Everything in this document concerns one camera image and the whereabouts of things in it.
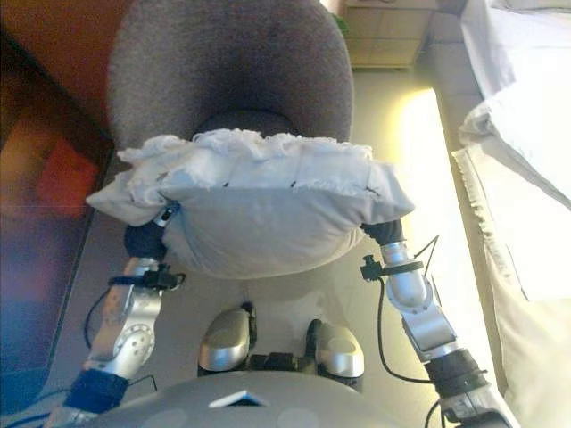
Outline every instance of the wooden furniture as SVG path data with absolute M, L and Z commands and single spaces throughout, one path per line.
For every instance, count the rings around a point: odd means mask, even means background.
M 432 0 L 346 0 L 352 67 L 413 67 L 436 9 Z

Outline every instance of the black cable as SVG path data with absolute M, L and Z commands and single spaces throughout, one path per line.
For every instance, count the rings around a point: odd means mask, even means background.
M 446 419 L 444 418 L 444 412 L 442 406 L 440 406 L 440 427 L 446 428 Z
M 91 316 L 93 315 L 93 311 L 95 310 L 95 308 L 97 308 L 97 305 L 101 303 L 101 300 L 105 298 L 105 296 L 109 293 L 109 291 L 110 289 L 108 288 L 101 296 L 99 296 L 99 299 L 95 301 L 89 312 L 87 312 L 86 319 L 83 322 L 83 340 L 85 341 L 87 348 L 90 350 L 91 350 L 91 341 L 89 340 L 89 331 L 88 331 L 89 322 L 91 321 Z
M 430 419 L 432 418 L 432 414 L 434 413 L 437 407 L 438 407 L 438 400 L 432 405 L 432 407 L 430 408 L 430 410 L 428 410 L 428 413 L 426 414 L 425 428 L 428 428 L 428 425 L 430 424 Z
M 19 421 L 12 422 L 11 424 L 6 425 L 5 428 L 14 428 L 16 426 L 24 425 L 24 424 L 27 424 L 30 422 L 39 421 L 40 419 L 46 419 L 48 416 L 50 416 L 49 413 L 42 413 L 41 415 L 25 417 L 24 419 L 21 419 Z
M 155 381 L 154 376 L 153 376 L 152 374 L 149 374 L 149 375 L 144 376 L 144 377 L 142 377 L 142 378 L 140 378 L 140 379 L 137 379 L 136 381 L 131 382 L 128 386 L 131 387 L 131 386 L 133 386 L 133 385 L 136 385 L 137 383 L 142 382 L 142 381 L 144 381 L 145 379 L 151 379 L 151 381 L 153 382 L 153 388 L 154 388 L 154 391 L 155 391 L 155 392 L 157 392 L 157 391 L 159 390 L 159 389 L 157 388 L 157 382 Z
M 420 250 L 419 252 L 417 252 L 414 255 L 414 259 L 416 257 L 418 257 L 420 254 L 422 254 L 423 252 L 426 251 L 426 249 L 432 245 L 432 250 L 430 251 L 430 256 L 428 256 L 428 262 L 426 263 L 426 267 L 425 267 L 425 276 L 428 273 L 428 268 L 430 267 L 430 262 L 432 261 L 432 256 L 434 254 L 434 250 L 436 249 L 436 244 L 438 243 L 438 238 L 440 238 L 440 235 L 435 236 L 434 238 L 432 238 L 432 240 L 424 246 L 424 248 L 422 250 Z
M 383 367 L 385 368 L 386 372 L 396 377 L 397 379 L 401 379 L 405 382 L 412 382 L 412 383 L 433 383 L 428 379 L 414 379 L 412 377 L 403 376 L 402 374 L 395 373 L 391 368 L 386 364 L 385 360 L 385 353 L 383 351 L 383 333 L 382 333 L 382 326 L 383 326 L 383 301 L 385 300 L 385 281 L 383 278 L 379 278 L 381 283 L 381 295 L 379 297 L 378 302 L 378 311 L 377 311 L 377 343 L 378 343 L 378 353 L 381 357 L 381 363 L 383 363 Z

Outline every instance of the white bedsheet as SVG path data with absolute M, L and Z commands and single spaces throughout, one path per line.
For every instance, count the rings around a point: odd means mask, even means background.
M 492 138 L 453 155 L 484 233 L 506 400 L 523 428 L 560 428 L 571 421 L 571 212 L 487 154 Z
M 492 7 L 493 1 L 468 0 L 461 17 L 484 99 L 516 81 L 550 78 L 569 70 L 571 13 L 509 12 Z

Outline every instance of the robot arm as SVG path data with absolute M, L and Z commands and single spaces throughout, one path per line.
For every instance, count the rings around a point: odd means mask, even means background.
M 468 350 L 462 349 L 454 330 L 434 297 L 434 287 L 422 275 L 402 236 L 401 221 L 364 226 L 381 247 L 385 266 L 372 256 L 361 268 L 366 280 L 388 276 L 389 301 L 401 312 L 402 323 L 418 358 L 440 395 L 440 406 L 451 422 L 462 426 L 490 426 L 490 418 L 508 428 L 519 423 L 494 385 L 489 383 Z
M 76 426 L 117 407 L 129 381 L 151 356 L 162 294 L 181 282 L 161 264 L 164 227 L 175 211 L 169 206 L 146 225 L 127 228 L 125 246 L 131 259 L 123 276 L 110 280 L 91 352 L 63 406 L 52 411 L 45 427 Z

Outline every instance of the chair backrest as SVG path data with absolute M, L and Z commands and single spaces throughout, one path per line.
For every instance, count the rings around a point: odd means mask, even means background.
M 108 85 L 122 147 L 191 138 L 232 111 L 279 115 L 303 136 L 346 141 L 351 129 L 351 65 L 318 0 L 136 0 Z

